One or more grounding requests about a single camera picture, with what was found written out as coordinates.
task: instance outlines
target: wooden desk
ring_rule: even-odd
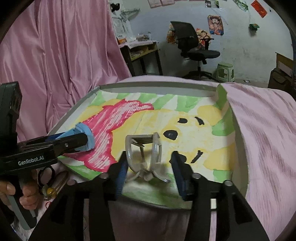
[[[139,55],[133,55],[133,52],[137,52],[137,51],[144,51],[143,53],[139,54]],[[157,62],[157,66],[158,66],[158,71],[159,71],[159,75],[163,75],[163,70],[161,68],[161,63],[160,63],[160,58],[159,58],[159,54],[158,54],[158,48],[157,48],[157,44],[153,43],[150,45],[144,45],[144,46],[138,46],[138,47],[134,47],[132,49],[130,49],[128,46],[123,46],[122,48],[120,48],[120,51],[123,55],[123,58],[131,72],[132,76],[136,76],[135,74],[135,70],[133,68],[133,62],[140,60],[141,63],[141,67],[142,67],[142,71],[143,74],[146,74],[146,67],[145,67],[145,63],[144,63],[144,59],[143,57],[151,54],[151,53],[155,53],[155,57],[156,57],[156,62]]]

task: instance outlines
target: yellow ball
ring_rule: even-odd
[[[55,198],[56,197],[56,193],[54,195],[52,195],[54,191],[55,191],[54,188],[48,188],[47,189],[47,195]]]

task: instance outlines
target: black painted mouth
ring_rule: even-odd
[[[176,140],[176,138],[177,138],[177,136],[178,136],[178,132],[175,131],[175,130],[167,130],[167,131],[165,131],[165,132],[163,133],[163,135],[164,135],[166,138],[168,138],[168,139],[174,141],[174,140]]]
[[[195,163],[198,160],[198,158],[201,157],[202,154],[203,154],[203,152],[200,151],[200,150],[198,150],[197,155],[193,158],[193,160],[191,161],[191,163]]]

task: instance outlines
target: metal clip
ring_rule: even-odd
[[[147,170],[147,163],[144,157],[144,145],[152,143],[150,167]],[[141,162],[135,162],[132,159],[131,144],[140,148]],[[157,132],[153,135],[128,135],[126,136],[126,158],[130,169],[136,173],[135,176],[126,180],[126,182],[135,180],[138,177],[142,177],[145,181],[150,181],[153,177],[156,177],[166,183],[170,182],[170,179],[164,175],[161,175],[161,153],[162,145],[160,137]]]

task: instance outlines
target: green plastic stool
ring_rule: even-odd
[[[225,62],[218,63],[216,79],[222,82],[234,81],[233,65]]]

